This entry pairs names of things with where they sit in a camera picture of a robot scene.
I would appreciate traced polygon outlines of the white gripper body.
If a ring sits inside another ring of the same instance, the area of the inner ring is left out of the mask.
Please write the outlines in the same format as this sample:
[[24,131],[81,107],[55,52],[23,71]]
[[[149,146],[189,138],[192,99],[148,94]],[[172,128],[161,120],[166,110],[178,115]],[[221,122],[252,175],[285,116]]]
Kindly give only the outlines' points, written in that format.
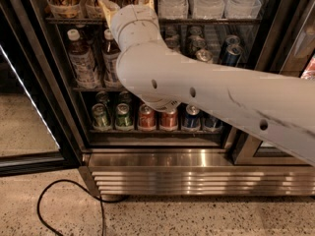
[[110,23],[121,51],[134,44],[161,40],[158,15],[148,6],[128,5],[120,9]]

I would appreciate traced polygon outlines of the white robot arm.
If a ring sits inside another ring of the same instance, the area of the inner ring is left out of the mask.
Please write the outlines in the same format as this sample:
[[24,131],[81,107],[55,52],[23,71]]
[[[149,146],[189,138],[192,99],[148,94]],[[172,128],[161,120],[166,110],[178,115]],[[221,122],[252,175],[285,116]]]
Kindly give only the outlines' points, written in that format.
[[169,49],[153,0],[123,8],[97,0],[121,53],[124,88],[162,112],[180,102],[315,165],[315,84],[295,77],[209,64]]

